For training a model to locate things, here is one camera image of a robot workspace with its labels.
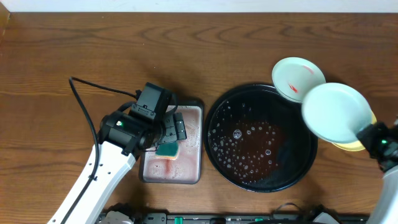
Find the yellow plate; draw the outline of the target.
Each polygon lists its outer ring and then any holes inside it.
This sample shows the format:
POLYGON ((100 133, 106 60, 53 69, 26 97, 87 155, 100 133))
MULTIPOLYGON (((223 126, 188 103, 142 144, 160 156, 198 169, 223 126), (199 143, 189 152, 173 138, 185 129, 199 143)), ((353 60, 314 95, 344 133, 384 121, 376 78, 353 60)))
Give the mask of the yellow plate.
MULTIPOLYGON (((374 113, 372 113, 371 122, 368 123, 367 125, 363 126, 361 128, 361 130, 363 130, 366 126, 369 126, 370 124, 374 124, 376 122, 377 122, 376 116, 374 115, 374 113)), ((351 151, 351 152, 358 152, 358 151, 365 150, 365 147, 362 145, 362 143, 359 140, 351 142, 351 143, 347 143, 347 144, 333 142, 333 145, 342 150, 351 151)))

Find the green and orange sponge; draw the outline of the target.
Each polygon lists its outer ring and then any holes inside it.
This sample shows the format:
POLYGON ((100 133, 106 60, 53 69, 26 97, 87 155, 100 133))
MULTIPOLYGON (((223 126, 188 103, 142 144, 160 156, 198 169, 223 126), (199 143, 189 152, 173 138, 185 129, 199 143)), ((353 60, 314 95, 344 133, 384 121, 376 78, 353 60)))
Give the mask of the green and orange sponge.
POLYGON ((176 159, 178 155, 178 143, 169 142, 167 144, 161 144, 158 146, 155 155, 157 157, 166 159, 176 159))

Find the mint plate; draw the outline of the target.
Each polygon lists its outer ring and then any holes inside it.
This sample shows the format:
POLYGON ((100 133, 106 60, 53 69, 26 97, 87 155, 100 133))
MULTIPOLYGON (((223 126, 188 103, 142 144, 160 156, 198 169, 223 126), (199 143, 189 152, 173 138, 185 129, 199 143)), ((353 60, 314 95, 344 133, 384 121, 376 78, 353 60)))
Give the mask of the mint plate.
POLYGON ((305 124, 319 138, 348 144, 372 123, 368 101, 354 88, 341 83, 325 83, 311 89, 302 102, 305 124))
POLYGON ((273 67, 272 82, 284 98, 301 103, 312 88, 326 83, 326 80, 323 72, 311 61, 287 57, 273 67))

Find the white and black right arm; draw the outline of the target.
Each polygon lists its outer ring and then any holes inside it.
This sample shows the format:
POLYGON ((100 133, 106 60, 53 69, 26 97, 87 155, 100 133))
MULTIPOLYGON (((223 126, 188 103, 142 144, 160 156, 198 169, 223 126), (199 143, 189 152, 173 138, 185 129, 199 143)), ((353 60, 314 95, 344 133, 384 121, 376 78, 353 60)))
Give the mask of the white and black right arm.
POLYGON ((397 223, 397 126, 376 122, 356 137, 383 172, 381 196, 367 224, 397 223))

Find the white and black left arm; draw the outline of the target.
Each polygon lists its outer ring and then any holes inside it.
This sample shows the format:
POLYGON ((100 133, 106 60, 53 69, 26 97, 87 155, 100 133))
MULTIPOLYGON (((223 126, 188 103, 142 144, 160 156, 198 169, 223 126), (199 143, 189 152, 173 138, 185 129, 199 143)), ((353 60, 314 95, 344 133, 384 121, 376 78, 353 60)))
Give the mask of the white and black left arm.
POLYGON ((181 113, 168 111, 158 123, 122 111, 105 116, 82 173, 49 222, 94 223, 142 154, 186 138, 181 113))

